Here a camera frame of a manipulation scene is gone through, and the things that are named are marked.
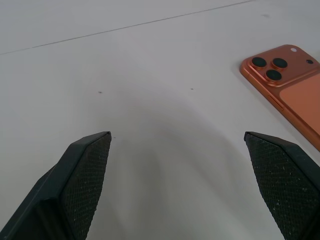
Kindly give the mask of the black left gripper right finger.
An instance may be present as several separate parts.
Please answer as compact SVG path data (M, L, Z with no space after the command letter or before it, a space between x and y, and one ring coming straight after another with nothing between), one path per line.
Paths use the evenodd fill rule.
M295 143L247 131L260 194L286 240L320 238L320 167Z

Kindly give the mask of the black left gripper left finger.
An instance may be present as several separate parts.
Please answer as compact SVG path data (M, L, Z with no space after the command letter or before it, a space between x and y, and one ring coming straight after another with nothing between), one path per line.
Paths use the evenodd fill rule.
M0 232L2 240L85 240L105 179L112 135L85 136L32 187Z

